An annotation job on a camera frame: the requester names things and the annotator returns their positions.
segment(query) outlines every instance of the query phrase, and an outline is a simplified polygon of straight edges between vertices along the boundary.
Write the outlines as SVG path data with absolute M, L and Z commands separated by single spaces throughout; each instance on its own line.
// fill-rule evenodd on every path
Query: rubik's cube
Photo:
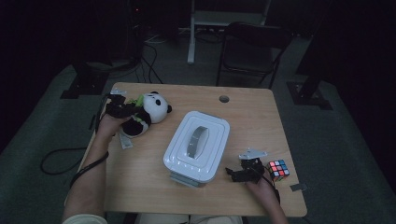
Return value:
M 290 174 L 288 167 L 283 160 L 270 161 L 268 162 L 267 168 L 270 171 L 271 178 L 274 181 L 281 181 Z

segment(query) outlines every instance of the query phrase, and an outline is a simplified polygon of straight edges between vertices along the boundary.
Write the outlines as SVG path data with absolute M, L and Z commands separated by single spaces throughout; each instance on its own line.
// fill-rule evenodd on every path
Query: floor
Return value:
M 144 58 L 163 83 L 214 86 L 219 58 L 217 38 L 202 34 L 198 41 L 195 63 L 187 64 L 188 35 L 180 34 L 177 43 L 159 37 L 145 47 Z M 295 105 L 287 82 L 304 82 L 296 68 L 309 45 L 309 39 L 296 36 L 285 52 L 273 92 L 290 152 L 301 183 L 308 214 L 290 217 L 290 223 L 395 223 L 396 197 L 379 171 L 369 148 L 353 119 L 330 83 L 319 89 L 329 100 L 332 110 L 318 106 Z M 85 147 L 92 129 L 92 115 L 101 96 L 81 95 L 78 99 L 60 99 L 76 72 L 66 67 L 49 85 L 19 132 L 0 156 L 0 223 L 60 222 L 68 184 L 77 167 L 61 175 L 46 175 L 40 162 L 57 148 Z M 115 82 L 159 83 L 147 65 L 134 71 L 111 73 L 103 92 Z M 255 80 L 240 77 L 224 78 L 220 85 L 265 88 Z M 83 150 L 74 150 L 52 157 L 47 170 L 62 171 L 78 161 Z M 123 213 L 108 213 L 109 223 L 122 223 Z M 250 224 L 269 223 L 266 217 L 249 217 Z

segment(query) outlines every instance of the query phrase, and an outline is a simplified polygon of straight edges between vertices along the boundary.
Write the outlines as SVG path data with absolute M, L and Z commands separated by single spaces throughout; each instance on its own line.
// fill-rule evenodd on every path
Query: wooden table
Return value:
M 303 194 L 290 189 L 299 181 L 271 91 L 137 83 L 116 83 L 114 88 L 127 91 L 127 99 L 157 91 L 173 111 L 164 121 L 152 124 L 146 133 L 134 138 L 133 148 L 122 149 L 118 135 L 113 137 L 107 159 L 107 211 L 265 216 L 246 186 L 232 182 L 225 172 L 225 167 L 241 170 L 238 155 L 253 147 L 269 154 L 262 158 L 264 164 L 285 161 L 290 176 L 276 182 L 281 205 L 288 217 L 306 215 Z M 222 103 L 221 95 L 230 101 Z M 170 171 L 163 164 L 163 155 L 178 125 L 192 110 L 226 119 L 231 126 L 215 178 L 197 189 L 171 180 Z

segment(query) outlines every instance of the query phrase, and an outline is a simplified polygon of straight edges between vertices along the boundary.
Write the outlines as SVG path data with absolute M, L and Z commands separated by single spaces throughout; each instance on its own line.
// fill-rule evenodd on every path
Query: black chair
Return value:
M 219 59 L 221 72 L 234 72 L 262 77 L 272 74 L 268 89 L 272 88 L 280 57 L 290 44 L 292 33 L 278 27 L 232 22 L 224 28 Z

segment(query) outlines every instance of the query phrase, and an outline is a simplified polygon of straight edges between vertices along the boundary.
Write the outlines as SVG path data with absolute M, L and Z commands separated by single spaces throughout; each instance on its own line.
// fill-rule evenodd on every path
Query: dark background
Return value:
M 215 6 L 210 0 L 197 2 L 197 8 L 207 10 L 250 11 L 262 5 L 255 0 L 243 1 L 243 7 L 236 0 Z M 389 167 L 396 159 L 395 7 L 390 0 L 275 0 L 267 20 L 313 36 L 296 72 L 336 86 L 394 189 Z M 184 0 L 2 1 L 0 149 L 72 56 L 108 64 L 128 59 L 134 53 L 130 33 L 137 24 L 177 41 L 177 28 L 190 25 L 190 8 Z

